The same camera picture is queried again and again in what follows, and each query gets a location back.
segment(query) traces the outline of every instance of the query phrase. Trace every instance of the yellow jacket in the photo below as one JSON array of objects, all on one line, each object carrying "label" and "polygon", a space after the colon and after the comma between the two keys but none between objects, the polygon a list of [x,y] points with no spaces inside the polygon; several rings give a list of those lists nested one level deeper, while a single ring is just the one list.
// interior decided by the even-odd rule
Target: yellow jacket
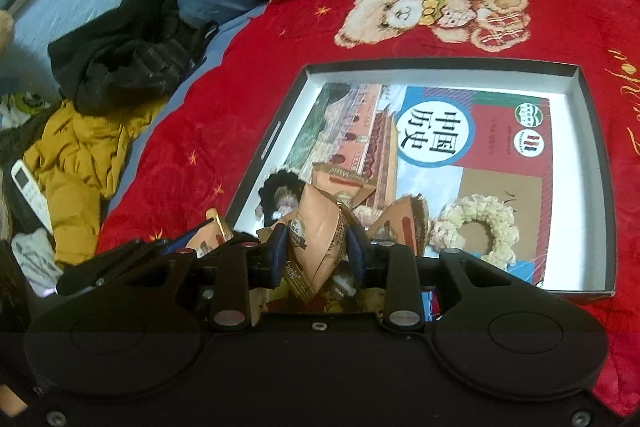
[{"label": "yellow jacket", "polygon": [[23,156],[47,198],[57,263],[80,264],[94,256],[102,198],[120,181],[127,149],[166,100],[126,108],[108,117],[84,116],[63,102],[42,138]]}]

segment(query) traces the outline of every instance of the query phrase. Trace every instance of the red bedspread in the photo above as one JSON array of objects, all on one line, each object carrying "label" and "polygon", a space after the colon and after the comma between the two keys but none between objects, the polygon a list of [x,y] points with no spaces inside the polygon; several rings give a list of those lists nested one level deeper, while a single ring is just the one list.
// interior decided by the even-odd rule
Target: red bedspread
[{"label": "red bedspread", "polygon": [[413,1],[395,1],[272,0],[158,125],[98,251],[176,237],[209,207],[224,211],[306,64],[425,56],[579,64],[609,153],[618,241],[616,296],[587,307],[610,340],[595,393],[629,413],[640,401],[640,0],[447,0],[436,12],[424,4],[418,16]]}]

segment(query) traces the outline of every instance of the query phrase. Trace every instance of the white remote control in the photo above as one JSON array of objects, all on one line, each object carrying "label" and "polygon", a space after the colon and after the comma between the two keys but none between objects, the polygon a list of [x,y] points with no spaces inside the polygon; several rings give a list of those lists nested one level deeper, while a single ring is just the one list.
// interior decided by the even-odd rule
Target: white remote control
[{"label": "white remote control", "polygon": [[53,235],[47,200],[40,192],[38,182],[22,160],[18,160],[14,163],[14,166],[11,167],[11,177],[14,179],[15,186],[18,187],[18,190],[20,190],[24,199],[27,200],[27,203],[29,203],[33,212],[44,225],[44,228]]}]

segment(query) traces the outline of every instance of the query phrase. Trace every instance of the white scrunchie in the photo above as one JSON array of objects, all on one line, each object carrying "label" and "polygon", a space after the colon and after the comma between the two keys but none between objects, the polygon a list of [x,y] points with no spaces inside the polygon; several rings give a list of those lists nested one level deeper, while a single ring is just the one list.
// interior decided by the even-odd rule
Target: white scrunchie
[{"label": "white scrunchie", "polygon": [[494,196],[473,194],[448,203],[440,217],[433,221],[431,245],[438,249],[463,248],[465,238],[458,230],[471,221],[486,223],[494,236],[491,251],[481,259],[501,270],[505,270],[507,265],[513,266],[516,256],[512,247],[520,234],[518,227],[513,226],[513,209]]}]

